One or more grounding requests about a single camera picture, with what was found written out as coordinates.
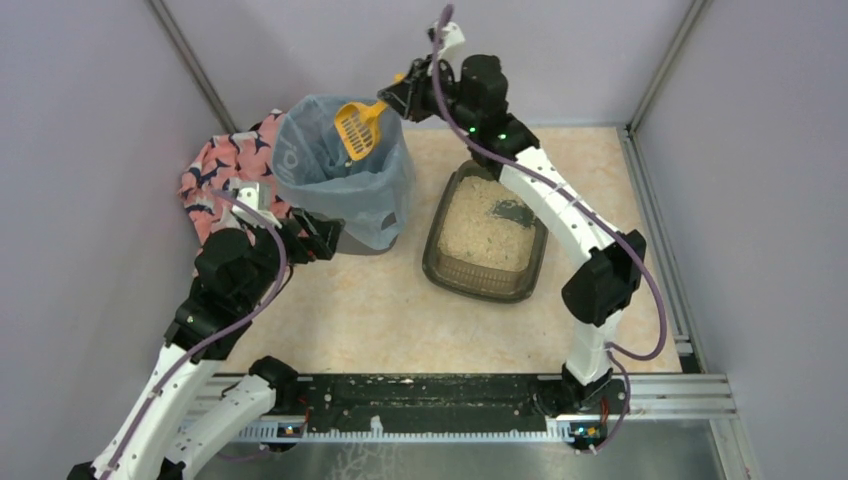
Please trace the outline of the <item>grey plastic litter box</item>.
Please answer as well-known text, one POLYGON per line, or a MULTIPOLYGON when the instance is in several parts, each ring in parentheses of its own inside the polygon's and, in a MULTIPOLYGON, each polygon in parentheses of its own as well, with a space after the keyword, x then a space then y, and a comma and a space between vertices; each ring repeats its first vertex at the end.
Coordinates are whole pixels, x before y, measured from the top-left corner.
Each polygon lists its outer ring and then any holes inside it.
POLYGON ((473 161, 464 162, 451 174, 431 222, 422 257, 422 270, 432 283, 453 293, 496 303, 521 302, 535 290, 547 244, 548 230, 534 213, 535 241, 530 263, 522 271, 479 267, 439 251, 438 241, 452 195, 460 181, 467 176, 496 181, 489 171, 473 161))

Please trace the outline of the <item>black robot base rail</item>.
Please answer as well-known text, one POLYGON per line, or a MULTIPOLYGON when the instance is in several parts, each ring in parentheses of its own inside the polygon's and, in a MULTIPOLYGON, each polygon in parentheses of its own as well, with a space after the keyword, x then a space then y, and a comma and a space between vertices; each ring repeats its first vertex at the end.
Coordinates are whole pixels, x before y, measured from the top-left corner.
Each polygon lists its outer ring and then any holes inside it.
POLYGON ((315 442, 597 443, 624 407, 614 379, 588 400, 566 397, 558 374, 316 374, 294 403, 236 436, 266 445, 315 442))

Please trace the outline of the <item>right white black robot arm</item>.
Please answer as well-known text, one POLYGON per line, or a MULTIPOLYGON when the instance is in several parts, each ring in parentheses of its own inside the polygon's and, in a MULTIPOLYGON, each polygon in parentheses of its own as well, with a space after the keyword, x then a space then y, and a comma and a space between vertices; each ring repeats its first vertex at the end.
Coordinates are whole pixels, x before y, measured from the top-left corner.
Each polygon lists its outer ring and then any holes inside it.
POLYGON ((508 80, 494 55, 466 58, 454 72, 444 60, 416 59, 377 97, 402 118, 454 121, 471 142, 472 158, 516 194, 553 234, 576 268, 561 289, 575 320, 563 364, 563 390, 572 402, 597 394, 611 379, 606 347, 622 311, 641 283, 642 234, 606 225, 558 173, 533 132, 509 111, 508 80))

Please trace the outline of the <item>yellow plastic litter scoop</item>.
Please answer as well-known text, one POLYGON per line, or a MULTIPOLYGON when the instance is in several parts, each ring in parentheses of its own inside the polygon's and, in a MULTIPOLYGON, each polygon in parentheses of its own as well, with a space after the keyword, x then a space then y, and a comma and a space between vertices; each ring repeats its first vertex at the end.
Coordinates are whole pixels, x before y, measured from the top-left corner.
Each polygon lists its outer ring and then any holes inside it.
POLYGON ((382 138, 381 118, 389 111, 400 119, 380 94, 370 104, 351 101, 337 110, 333 124, 347 154, 345 167, 365 159, 378 146, 382 138))

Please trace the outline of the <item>blue plastic trash bag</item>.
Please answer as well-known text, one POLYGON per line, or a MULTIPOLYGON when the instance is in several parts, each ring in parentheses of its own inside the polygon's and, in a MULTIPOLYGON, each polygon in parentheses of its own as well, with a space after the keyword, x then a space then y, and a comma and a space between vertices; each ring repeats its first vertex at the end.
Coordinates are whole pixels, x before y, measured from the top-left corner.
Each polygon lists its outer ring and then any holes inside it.
POLYGON ((363 97, 308 95, 284 116, 271 154, 277 195, 324 219, 345 222, 341 250, 379 254, 406 227, 415 190, 413 161, 399 115, 380 115, 381 139, 363 160, 351 162, 335 128, 337 111, 363 97))

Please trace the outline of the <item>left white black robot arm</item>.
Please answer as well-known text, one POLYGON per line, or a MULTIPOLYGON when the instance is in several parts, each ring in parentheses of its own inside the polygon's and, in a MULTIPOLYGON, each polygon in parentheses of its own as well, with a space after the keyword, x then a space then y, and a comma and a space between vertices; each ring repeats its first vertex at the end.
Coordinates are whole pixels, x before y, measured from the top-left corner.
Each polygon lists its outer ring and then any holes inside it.
POLYGON ((256 360, 187 429, 181 425, 253 319, 285 287, 294 265, 332 259, 343 228, 341 220, 319 220, 295 208, 280 225, 262 221, 252 228, 253 238, 238 228, 211 234, 144 392, 103 452, 73 466, 69 478, 193 479, 265 414, 293 414, 294 433, 304 433, 309 411, 299 374, 272 356, 256 360))

